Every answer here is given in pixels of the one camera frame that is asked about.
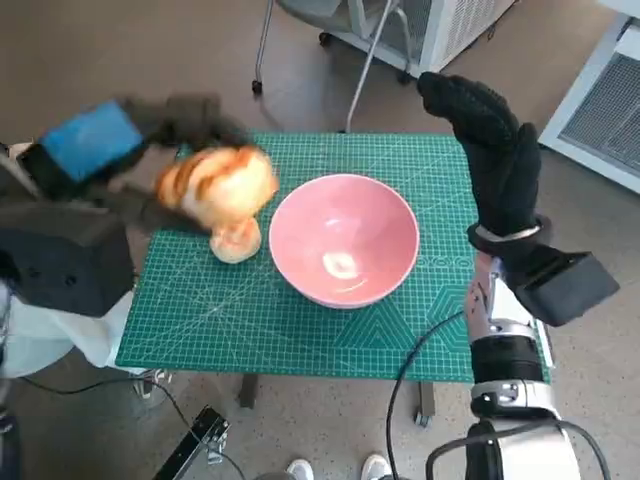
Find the black gloved right hand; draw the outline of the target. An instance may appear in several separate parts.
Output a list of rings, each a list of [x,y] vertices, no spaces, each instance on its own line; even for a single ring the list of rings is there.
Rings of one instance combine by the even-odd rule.
[[[423,73],[417,83],[430,115],[448,121],[469,166],[479,225],[497,237],[535,228],[541,155],[535,126],[482,82]]]

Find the black left hand blue tape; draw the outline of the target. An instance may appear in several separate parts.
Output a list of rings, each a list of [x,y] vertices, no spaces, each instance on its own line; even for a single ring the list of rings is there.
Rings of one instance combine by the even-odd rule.
[[[113,191],[109,181],[135,167],[152,146],[198,151],[250,142],[216,94],[117,97],[49,129],[18,154],[17,163],[48,200],[83,200],[147,232],[201,232],[194,220],[161,205],[151,192],[134,186]]]

